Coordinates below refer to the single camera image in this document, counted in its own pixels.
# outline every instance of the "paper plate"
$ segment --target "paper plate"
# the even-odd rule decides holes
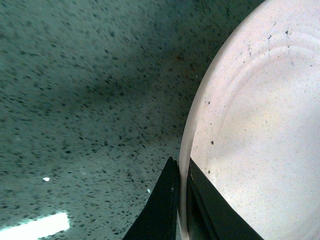
[[[182,239],[190,156],[265,240],[320,239],[320,1],[265,1],[211,63],[180,150]]]

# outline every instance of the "speckled surface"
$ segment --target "speckled surface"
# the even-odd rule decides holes
[[[70,229],[48,239],[121,239],[262,1],[234,2],[1,0],[0,228],[62,211]]]

